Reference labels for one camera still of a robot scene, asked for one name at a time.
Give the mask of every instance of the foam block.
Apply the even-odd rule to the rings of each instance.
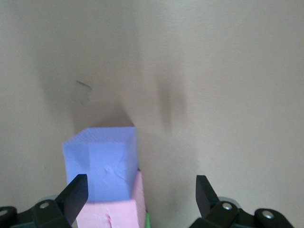
[[[146,224],[145,224],[145,226],[144,226],[144,228],[150,228],[151,226],[150,226],[150,215],[149,215],[149,213],[147,212],[146,213]]]
[[[135,127],[87,128],[63,143],[66,178],[88,177],[88,202],[131,198],[138,169]]]
[[[77,224],[78,228],[144,228],[145,217],[142,175],[138,171],[131,200],[86,203]]]

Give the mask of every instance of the blue foam cube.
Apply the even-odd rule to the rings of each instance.
[[[88,202],[131,199],[138,170],[135,127],[87,128],[63,143],[67,183],[87,174]]]

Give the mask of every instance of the beige wall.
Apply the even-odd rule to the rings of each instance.
[[[153,227],[199,216],[197,174],[249,213],[304,227],[303,11],[300,0],[0,0],[0,204],[22,211],[59,193],[61,143],[126,114]]]

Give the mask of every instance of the metal screw head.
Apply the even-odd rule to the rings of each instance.
[[[0,216],[5,215],[8,211],[7,210],[1,210],[0,211]]]
[[[263,210],[262,214],[264,217],[268,219],[273,219],[274,217],[273,213],[271,213],[269,210]]]
[[[223,208],[226,209],[226,210],[231,210],[232,206],[231,206],[230,203],[223,203]]]
[[[48,204],[47,202],[45,202],[45,203],[42,203],[42,204],[40,205],[40,208],[43,209],[43,208],[46,208],[46,207],[48,207],[48,206],[49,206],[49,204]]]

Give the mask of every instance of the green foam block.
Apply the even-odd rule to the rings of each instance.
[[[146,213],[146,225],[144,227],[150,228],[150,215],[148,212]]]

